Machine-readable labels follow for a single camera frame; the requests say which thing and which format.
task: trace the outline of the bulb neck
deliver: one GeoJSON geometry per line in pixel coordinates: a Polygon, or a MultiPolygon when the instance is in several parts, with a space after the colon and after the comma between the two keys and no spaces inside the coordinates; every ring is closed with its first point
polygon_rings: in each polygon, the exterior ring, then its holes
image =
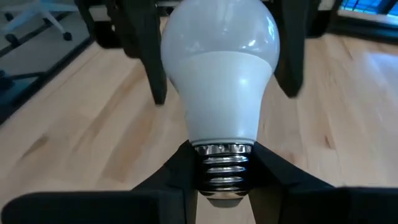
{"type": "Polygon", "coordinates": [[[190,140],[190,143],[194,147],[200,146],[218,146],[218,145],[254,145],[254,140],[252,139],[228,139],[228,138],[219,138],[219,139],[200,139],[200,140],[190,140]]]}
{"type": "Polygon", "coordinates": [[[196,146],[200,193],[210,200],[236,200],[248,194],[251,149],[252,144],[241,143],[196,146]]]}

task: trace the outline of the white light bulb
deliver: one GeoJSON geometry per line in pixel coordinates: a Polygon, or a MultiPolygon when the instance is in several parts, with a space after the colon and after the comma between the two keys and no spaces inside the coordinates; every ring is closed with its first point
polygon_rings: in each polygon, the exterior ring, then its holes
{"type": "Polygon", "coordinates": [[[183,0],[165,26],[161,51],[190,142],[253,144],[279,58],[278,29],[263,3],[183,0]]]}

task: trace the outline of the frosted glass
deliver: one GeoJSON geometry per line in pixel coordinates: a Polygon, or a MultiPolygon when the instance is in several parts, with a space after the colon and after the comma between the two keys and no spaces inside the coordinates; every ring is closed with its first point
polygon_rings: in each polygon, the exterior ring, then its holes
{"type": "Polygon", "coordinates": [[[217,51],[255,55],[274,70],[279,34],[260,0],[184,0],[170,15],[161,47],[168,75],[184,58],[217,51]]]}

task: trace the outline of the black mount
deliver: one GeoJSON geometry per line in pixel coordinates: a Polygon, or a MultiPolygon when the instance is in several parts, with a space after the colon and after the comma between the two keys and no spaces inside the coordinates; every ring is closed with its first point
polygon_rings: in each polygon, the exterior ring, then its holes
{"type": "MultiPolygon", "coordinates": [[[[304,41],[325,33],[342,0],[330,11],[318,11],[321,0],[264,2],[275,18],[280,36],[280,59],[275,77],[288,97],[296,97],[303,83],[304,41]]],[[[157,4],[168,0],[75,0],[90,34],[105,49],[123,48],[142,60],[157,105],[164,104],[167,82],[160,60],[160,16],[170,10],[157,4]],[[96,21],[94,7],[106,6],[108,20],[96,21]]]]}
{"type": "MultiPolygon", "coordinates": [[[[194,224],[197,159],[187,141],[131,191],[27,194],[3,208],[2,223],[194,224]]],[[[398,223],[398,189],[334,188],[259,143],[250,166],[256,178],[249,199],[257,224],[398,223]]]]}

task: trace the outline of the chair wheel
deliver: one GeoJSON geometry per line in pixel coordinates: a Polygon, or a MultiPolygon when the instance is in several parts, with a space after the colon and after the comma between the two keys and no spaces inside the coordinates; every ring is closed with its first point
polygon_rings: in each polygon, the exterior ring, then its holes
{"type": "Polygon", "coordinates": [[[62,34],[63,35],[63,39],[66,41],[71,41],[72,40],[72,35],[69,32],[65,32],[62,34]]]}
{"type": "Polygon", "coordinates": [[[6,40],[13,46],[18,47],[20,43],[14,34],[6,34],[6,40]]]}
{"type": "Polygon", "coordinates": [[[14,19],[14,16],[10,12],[4,13],[4,17],[8,22],[14,19]]]}

